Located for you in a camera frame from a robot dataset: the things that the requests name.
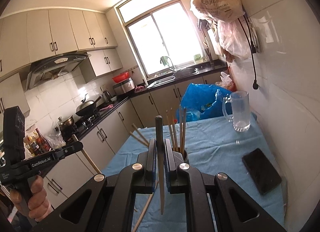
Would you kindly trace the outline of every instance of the window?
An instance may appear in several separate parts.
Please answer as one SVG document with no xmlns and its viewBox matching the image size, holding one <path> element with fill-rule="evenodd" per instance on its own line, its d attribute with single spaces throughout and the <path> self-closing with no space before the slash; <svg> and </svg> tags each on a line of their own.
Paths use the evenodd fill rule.
<svg viewBox="0 0 320 232">
<path fill-rule="evenodd" d="M 194 55 L 203 56 L 180 0 L 130 0 L 118 10 L 148 78 L 168 70 L 160 63 L 162 56 L 176 68 L 193 63 Z"/>
</svg>

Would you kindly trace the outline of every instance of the metal pivot bolt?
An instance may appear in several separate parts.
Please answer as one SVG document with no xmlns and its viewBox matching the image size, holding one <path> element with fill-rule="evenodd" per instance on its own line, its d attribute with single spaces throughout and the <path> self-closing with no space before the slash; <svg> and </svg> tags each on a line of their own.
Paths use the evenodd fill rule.
<svg viewBox="0 0 320 232">
<path fill-rule="evenodd" d="M 141 163 L 135 163 L 132 165 L 132 168 L 135 170 L 140 170 L 142 169 L 142 164 Z"/>
<path fill-rule="evenodd" d="M 180 167 L 180 169 L 186 170 L 186 169 L 189 169 L 189 168 L 190 168 L 190 165 L 184 162 L 184 163 L 181 163 L 181 164 L 179 165 L 179 167 Z"/>
<path fill-rule="evenodd" d="M 96 176 L 94 176 L 94 180 L 99 182 L 99 181 L 103 181 L 104 180 L 104 176 L 102 174 L 97 174 Z"/>
<path fill-rule="evenodd" d="M 220 172 L 217 174 L 218 179 L 220 180 L 226 180 L 228 178 L 227 174 Z"/>
</svg>

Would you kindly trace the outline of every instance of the human hand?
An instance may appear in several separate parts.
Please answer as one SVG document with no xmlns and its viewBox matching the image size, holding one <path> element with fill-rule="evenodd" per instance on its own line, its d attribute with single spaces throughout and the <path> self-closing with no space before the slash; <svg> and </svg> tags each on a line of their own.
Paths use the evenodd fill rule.
<svg viewBox="0 0 320 232">
<path fill-rule="evenodd" d="M 10 198 L 22 215 L 28 215 L 30 218 L 40 222 L 53 211 L 51 204 L 47 199 L 47 192 L 43 187 L 43 179 L 37 175 L 36 180 L 32 183 L 30 189 L 33 196 L 28 202 L 28 207 L 30 209 L 29 213 L 24 213 L 22 211 L 22 207 L 20 205 L 22 196 L 17 190 L 12 189 L 10 191 Z"/>
</svg>

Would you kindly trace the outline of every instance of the smartphone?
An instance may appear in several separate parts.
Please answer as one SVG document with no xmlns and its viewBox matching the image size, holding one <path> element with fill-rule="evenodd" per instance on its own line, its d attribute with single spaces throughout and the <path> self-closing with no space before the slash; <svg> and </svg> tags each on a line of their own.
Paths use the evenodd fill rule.
<svg viewBox="0 0 320 232">
<path fill-rule="evenodd" d="M 281 183 L 278 172 L 259 148 L 244 155 L 242 161 L 261 195 L 268 193 Z"/>
</svg>

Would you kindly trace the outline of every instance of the window pane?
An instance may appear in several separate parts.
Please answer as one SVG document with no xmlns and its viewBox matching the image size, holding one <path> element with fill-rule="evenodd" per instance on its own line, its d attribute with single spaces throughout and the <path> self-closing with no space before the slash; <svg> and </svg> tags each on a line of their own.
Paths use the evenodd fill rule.
<svg viewBox="0 0 320 232">
<path fill-rule="evenodd" d="M 132 0 L 119 8 L 124 22 L 170 0 Z"/>
<path fill-rule="evenodd" d="M 192 61 L 196 54 L 202 56 L 195 30 L 180 3 L 158 10 L 153 16 L 175 65 Z"/>
<path fill-rule="evenodd" d="M 151 75 L 168 68 L 160 64 L 160 58 L 168 54 L 151 16 L 136 22 L 128 29 L 147 70 L 147 74 Z"/>
</svg>

